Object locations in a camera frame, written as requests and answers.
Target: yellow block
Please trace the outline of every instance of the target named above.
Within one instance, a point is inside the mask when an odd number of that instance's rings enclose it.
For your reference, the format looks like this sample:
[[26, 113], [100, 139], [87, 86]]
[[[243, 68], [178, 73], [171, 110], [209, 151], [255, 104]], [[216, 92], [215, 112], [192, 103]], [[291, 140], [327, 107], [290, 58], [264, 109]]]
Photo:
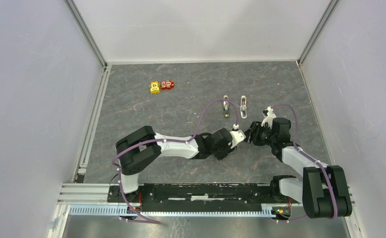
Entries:
[[151, 94], [159, 93], [159, 87], [151, 87]]

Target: metal bracket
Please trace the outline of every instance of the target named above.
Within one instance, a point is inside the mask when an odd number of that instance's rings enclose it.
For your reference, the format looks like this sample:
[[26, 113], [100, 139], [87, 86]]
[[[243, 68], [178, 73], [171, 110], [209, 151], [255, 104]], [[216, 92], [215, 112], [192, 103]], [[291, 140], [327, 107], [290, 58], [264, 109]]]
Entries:
[[222, 110], [224, 111], [224, 117], [229, 118], [230, 117], [230, 104], [228, 101], [224, 101]]
[[49, 229], [47, 238], [61, 238], [69, 215], [70, 205], [56, 205], [52, 227]]
[[241, 96], [241, 104], [240, 104], [240, 113], [241, 118], [246, 119], [247, 118], [247, 98], [243, 95]]

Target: white panel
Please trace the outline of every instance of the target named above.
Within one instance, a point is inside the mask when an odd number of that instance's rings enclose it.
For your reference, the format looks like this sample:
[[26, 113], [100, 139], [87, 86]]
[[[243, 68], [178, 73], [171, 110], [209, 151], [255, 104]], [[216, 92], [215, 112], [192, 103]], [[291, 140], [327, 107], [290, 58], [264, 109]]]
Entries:
[[340, 1], [304, 62], [368, 238], [386, 238], [386, 1]]
[[46, 236], [100, 74], [62, 0], [0, 0], [0, 238]]
[[75, 0], [107, 61], [296, 60], [329, 0]]

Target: metal frame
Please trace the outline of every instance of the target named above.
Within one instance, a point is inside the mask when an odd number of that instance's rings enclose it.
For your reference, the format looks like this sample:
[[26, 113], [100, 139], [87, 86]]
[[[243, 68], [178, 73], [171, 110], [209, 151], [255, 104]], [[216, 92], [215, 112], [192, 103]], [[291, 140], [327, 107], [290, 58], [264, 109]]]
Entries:
[[94, 136], [101, 113], [102, 103], [104, 101], [105, 91], [107, 90], [108, 78], [110, 76], [111, 67], [112, 65], [107, 66], [102, 74], [98, 90], [95, 96], [95, 101], [92, 106], [91, 117], [89, 118], [83, 143], [78, 153], [79, 163], [74, 169], [73, 181], [77, 181], [78, 176], [84, 176], [86, 173], [86, 167], [88, 166], [89, 156], [91, 154], [92, 144], [94, 142]]
[[[127, 212], [125, 203], [109, 203], [107, 196], [109, 184], [89, 183], [64, 183], [56, 206], [53, 225], [48, 232], [48, 238], [61, 238], [69, 215], [84, 216], [135, 216]], [[139, 206], [139, 203], [131, 203], [132, 206]], [[183, 216], [183, 217], [271, 217], [270, 211], [273, 207], [285, 207], [284, 204], [262, 204], [262, 212], [247, 213], [143, 213], [146, 216]], [[294, 207], [302, 207], [302, 204], [292, 204]], [[353, 212], [345, 221], [352, 238], [363, 238], [364, 235], [358, 223], [358, 212], [355, 203], [352, 202]]]
[[79, 10], [76, 7], [76, 4], [73, 0], [64, 0], [67, 7], [69, 8], [69, 11], [72, 13], [72, 16], [74, 17], [78, 27], [80, 28], [80, 31], [82, 32], [83, 36], [85, 37], [86, 41], [88, 42], [89, 46], [91, 47], [92, 51], [95, 54], [95, 57], [97, 58], [98, 62], [103, 66], [107, 66], [107, 62], [104, 59], [103, 55], [101, 54], [100, 49], [98, 48], [97, 44], [94, 41], [94, 38], [91, 35], [91, 32], [89, 31], [88, 27], [86, 26], [85, 21], [83, 20], [82, 16], [80, 15]]
[[298, 64], [302, 64], [304, 62], [304, 60], [306, 59], [311, 48], [313, 47], [314, 43], [316, 42], [317, 38], [319, 37], [320, 32], [323, 30], [324, 26], [326, 25], [327, 21], [329, 20], [330, 16], [332, 15], [332, 12], [335, 9], [338, 2], [339, 2], [339, 0], [330, 0], [329, 5], [327, 5], [327, 8], [324, 11], [320, 21], [318, 22], [316, 28], [314, 29], [314, 31], [309, 39], [309, 41], [307, 42], [306, 46], [304, 47], [303, 52], [301, 53], [300, 57], [298, 58], [298, 60], [297, 60]]

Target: marble-patterned surface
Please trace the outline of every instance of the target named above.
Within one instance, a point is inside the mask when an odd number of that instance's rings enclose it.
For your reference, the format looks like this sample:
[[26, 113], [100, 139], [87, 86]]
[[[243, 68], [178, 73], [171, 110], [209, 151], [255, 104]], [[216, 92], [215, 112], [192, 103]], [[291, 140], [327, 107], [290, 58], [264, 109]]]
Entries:
[[[149, 93], [151, 81], [171, 79], [175, 88]], [[115, 143], [144, 125], [170, 136], [193, 134], [203, 108], [213, 99], [228, 95], [240, 104], [247, 96], [247, 130], [269, 105], [289, 103], [297, 111], [300, 124], [298, 143], [305, 151], [328, 162], [316, 117], [303, 79], [295, 62], [224, 62], [114, 65], [102, 105], [89, 159], [85, 183], [108, 183], [116, 173], [111, 159]], [[224, 118], [222, 103], [212, 105], [203, 116], [199, 132], [230, 129], [235, 112]], [[288, 108], [277, 108], [278, 117], [293, 121]], [[269, 182], [274, 175], [298, 175], [279, 162], [270, 147], [241, 143], [222, 161], [159, 158], [139, 175], [139, 182]]]

